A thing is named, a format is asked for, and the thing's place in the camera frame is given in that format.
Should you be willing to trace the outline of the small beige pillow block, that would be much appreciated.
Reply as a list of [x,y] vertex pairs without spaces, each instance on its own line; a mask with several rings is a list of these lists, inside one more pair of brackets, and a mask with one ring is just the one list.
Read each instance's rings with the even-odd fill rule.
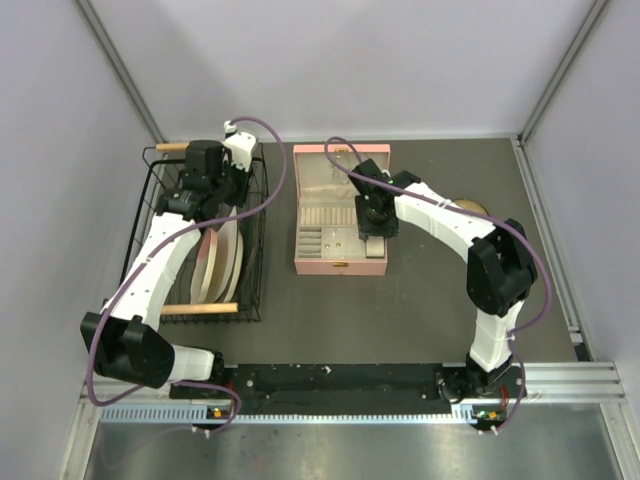
[[386,240],[383,237],[369,237],[365,241],[365,256],[368,259],[381,259],[386,256]]

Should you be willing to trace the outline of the pink jewelry box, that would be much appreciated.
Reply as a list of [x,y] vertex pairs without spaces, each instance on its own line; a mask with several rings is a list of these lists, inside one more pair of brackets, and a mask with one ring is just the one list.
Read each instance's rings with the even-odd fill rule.
[[358,191],[340,168],[352,170],[359,159],[373,159],[384,170],[390,164],[387,144],[302,144],[293,147],[297,193],[294,264],[299,275],[382,276],[386,256],[368,259],[358,236],[355,197]]

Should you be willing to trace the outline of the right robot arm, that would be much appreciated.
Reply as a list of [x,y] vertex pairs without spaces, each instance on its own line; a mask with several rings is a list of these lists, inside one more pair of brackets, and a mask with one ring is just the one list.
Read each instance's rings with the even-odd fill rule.
[[466,292],[477,309],[474,339],[464,369],[444,374],[438,389],[451,403],[492,394],[511,366],[508,339],[537,279],[534,259],[521,242],[524,229],[513,219],[496,226],[480,214],[464,215],[417,176],[406,171],[390,176],[371,159],[357,164],[350,180],[358,192],[362,239],[393,237],[405,222],[465,261]]

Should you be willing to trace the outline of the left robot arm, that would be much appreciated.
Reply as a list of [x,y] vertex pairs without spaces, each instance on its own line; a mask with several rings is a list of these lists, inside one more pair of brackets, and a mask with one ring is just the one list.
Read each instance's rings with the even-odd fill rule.
[[227,374],[215,365],[215,353],[172,345],[158,329],[165,300],[201,238],[203,223],[217,218],[223,205],[244,204],[256,146],[256,137],[246,132],[187,145],[178,181],[159,196],[123,284],[100,313],[88,313],[81,322],[94,373],[149,388],[191,380],[209,397],[224,390]]

